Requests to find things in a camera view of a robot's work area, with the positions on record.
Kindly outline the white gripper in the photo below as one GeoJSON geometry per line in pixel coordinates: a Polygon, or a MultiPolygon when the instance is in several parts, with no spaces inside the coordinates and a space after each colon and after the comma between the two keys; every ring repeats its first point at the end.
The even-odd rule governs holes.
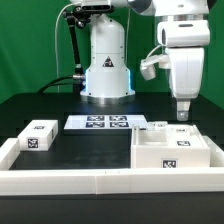
{"type": "Polygon", "coordinates": [[[177,100],[177,120],[187,121],[190,101],[201,87],[204,46],[210,43],[207,20],[169,21],[157,25],[158,43],[170,63],[169,84],[177,100]]]}

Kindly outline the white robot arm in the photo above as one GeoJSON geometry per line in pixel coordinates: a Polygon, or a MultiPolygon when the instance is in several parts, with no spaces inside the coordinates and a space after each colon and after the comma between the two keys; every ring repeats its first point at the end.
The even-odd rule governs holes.
{"type": "Polygon", "coordinates": [[[130,73],[124,62],[124,29],[108,17],[117,8],[130,8],[157,22],[156,46],[140,63],[147,80],[155,77],[155,65],[168,71],[169,87],[176,99],[177,119],[186,121],[191,100],[200,91],[204,47],[210,42],[207,20],[216,0],[70,0],[76,24],[91,25],[91,64],[81,92],[87,101],[119,102],[132,97],[130,73]]]}

